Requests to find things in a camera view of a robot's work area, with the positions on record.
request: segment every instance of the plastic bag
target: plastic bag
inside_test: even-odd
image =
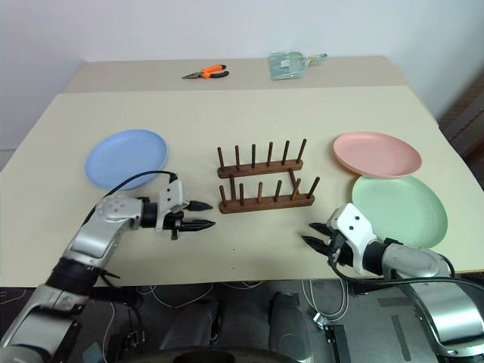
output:
[[[271,53],[268,58],[271,77],[274,80],[301,78],[308,67],[321,63],[326,57],[327,54],[304,57],[298,51]]]

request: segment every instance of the wooden dish rack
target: wooden dish rack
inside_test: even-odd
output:
[[[287,152],[289,151],[289,141],[286,141],[284,147],[284,154],[282,160],[272,161],[272,148],[273,142],[269,143],[267,161],[264,163],[256,163],[256,145],[252,144],[252,163],[240,164],[239,147],[235,146],[235,165],[225,166],[222,156],[222,149],[217,148],[219,152],[220,167],[217,173],[220,178],[230,179],[231,199],[227,199],[225,196],[225,190],[222,185],[219,186],[220,196],[222,202],[219,204],[221,213],[242,213],[253,212],[257,210],[268,209],[280,209],[280,208],[293,208],[296,206],[311,206],[315,201],[314,191],[319,183],[319,177],[316,177],[312,183],[311,189],[307,194],[301,194],[299,192],[299,184],[301,179],[296,179],[294,175],[295,171],[301,170],[303,167],[304,147],[306,146],[306,139],[302,140],[301,148],[297,159],[287,160]],[[272,174],[275,172],[289,172],[290,180],[293,185],[293,192],[288,195],[280,195],[282,181],[278,180],[277,187],[275,189],[275,195],[273,197],[262,196],[262,182],[259,182],[259,188],[256,198],[244,198],[244,184],[239,184],[239,199],[236,196],[235,178],[251,175]]]

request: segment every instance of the green plate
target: green plate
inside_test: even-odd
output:
[[[407,246],[434,247],[447,232],[447,214],[435,193],[420,180],[359,178],[353,204],[368,218],[374,233]]]

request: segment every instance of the table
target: table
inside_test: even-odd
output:
[[[318,72],[324,75],[322,66]],[[436,192],[448,214],[447,235],[434,250],[445,254],[457,270],[483,267],[484,193],[407,85],[339,87],[335,82],[304,87],[301,82],[299,88],[256,85],[237,90],[221,84],[217,87],[227,88],[202,90],[217,85],[208,82],[195,80],[196,91],[179,87],[149,92],[119,87],[112,92],[112,85],[96,92],[91,84],[81,93],[58,95],[1,173],[0,286],[45,281],[104,194],[86,179],[85,158],[101,139],[132,128],[150,129],[166,139],[169,159],[164,169],[178,173],[192,199],[215,207],[186,216],[216,225],[181,233],[177,241],[169,239],[169,231],[124,234],[107,266],[121,276],[118,284],[334,278],[326,259],[300,235],[317,237],[308,224],[326,222],[335,208],[350,201],[356,176],[335,161],[331,150],[338,135],[355,130],[394,135],[421,153],[423,165],[415,176]],[[72,84],[67,92],[73,91]],[[307,191],[314,177],[321,177],[312,206],[234,215],[218,211],[219,185],[228,190],[228,181],[216,174],[218,146],[230,163],[238,144],[241,162],[248,163],[252,143],[262,161],[270,141],[275,143],[274,158],[282,155],[286,140],[291,141],[290,157],[296,157],[303,138],[308,141],[304,167],[296,173],[302,178],[300,190]],[[265,195],[274,193],[279,178],[281,193],[288,194],[286,173],[244,178],[246,197],[256,196],[259,181],[264,182]],[[156,198],[166,183],[160,176],[128,193]]]
[[[226,64],[230,76],[216,82],[181,79],[211,64]],[[408,85],[384,57],[330,57],[301,79],[272,81],[266,59],[135,60],[85,63],[65,93],[215,91]]]

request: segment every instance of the orange pliers handle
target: orange pliers handle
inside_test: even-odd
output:
[[[214,73],[214,72],[218,72],[219,70],[224,70],[225,68],[227,68],[227,66],[225,66],[224,64],[217,64],[216,66],[203,68],[202,69],[202,78],[204,78],[204,79],[222,78],[222,77],[228,76],[227,70],[225,72]]]

